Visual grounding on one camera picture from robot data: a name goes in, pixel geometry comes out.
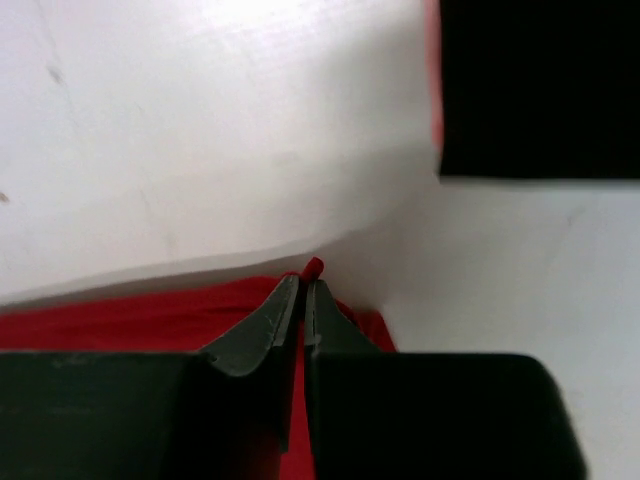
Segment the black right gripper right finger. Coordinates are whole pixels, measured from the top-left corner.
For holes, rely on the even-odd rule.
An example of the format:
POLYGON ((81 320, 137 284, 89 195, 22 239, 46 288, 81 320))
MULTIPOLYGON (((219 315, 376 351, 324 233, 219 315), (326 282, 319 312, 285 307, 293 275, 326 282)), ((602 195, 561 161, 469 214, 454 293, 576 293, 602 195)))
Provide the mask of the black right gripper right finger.
POLYGON ((584 479, 560 390, 536 359, 387 353, 312 283, 305 399, 320 479, 584 479))

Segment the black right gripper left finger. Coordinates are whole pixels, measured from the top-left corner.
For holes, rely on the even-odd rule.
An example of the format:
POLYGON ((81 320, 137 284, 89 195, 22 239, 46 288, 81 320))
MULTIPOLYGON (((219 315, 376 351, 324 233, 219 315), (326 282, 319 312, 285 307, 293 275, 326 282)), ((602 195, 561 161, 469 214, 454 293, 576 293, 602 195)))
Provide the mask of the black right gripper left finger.
POLYGON ((299 280, 196 350, 1 350, 5 479, 273 479, 299 280))

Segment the red t shirt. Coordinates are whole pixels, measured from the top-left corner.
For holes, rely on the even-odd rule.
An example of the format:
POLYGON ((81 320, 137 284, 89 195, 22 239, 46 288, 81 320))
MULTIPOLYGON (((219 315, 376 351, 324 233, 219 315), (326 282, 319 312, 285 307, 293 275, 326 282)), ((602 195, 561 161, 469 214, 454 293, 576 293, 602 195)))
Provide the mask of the red t shirt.
MULTIPOLYGON (((320 277, 321 259, 313 257, 301 273, 253 276, 198 289, 157 292, 1 315, 1 350, 171 351, 196 350, 253 313, 286 275, 303 286, 320 277)), ((341 313, 378 348, 396 346, 378 311, 354 310, 335 301, 341 313)), ((278 477, 315 479, 305 394, 302 332, 293 385, 288 452, 278 477)))

